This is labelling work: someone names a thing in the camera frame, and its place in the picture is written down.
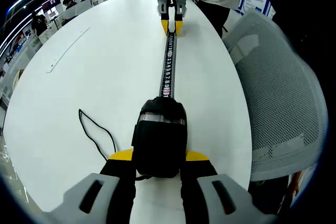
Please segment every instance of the mesh chair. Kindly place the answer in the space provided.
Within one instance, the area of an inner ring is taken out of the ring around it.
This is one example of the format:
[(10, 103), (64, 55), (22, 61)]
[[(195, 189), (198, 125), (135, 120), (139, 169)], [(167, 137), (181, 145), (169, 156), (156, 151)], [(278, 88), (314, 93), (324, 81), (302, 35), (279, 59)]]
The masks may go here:
[(224, 39), (243, 86), (251, 124), (251, 181), (317, 162), (328, 114), (319, 81), (269, 18), (251, 10)]

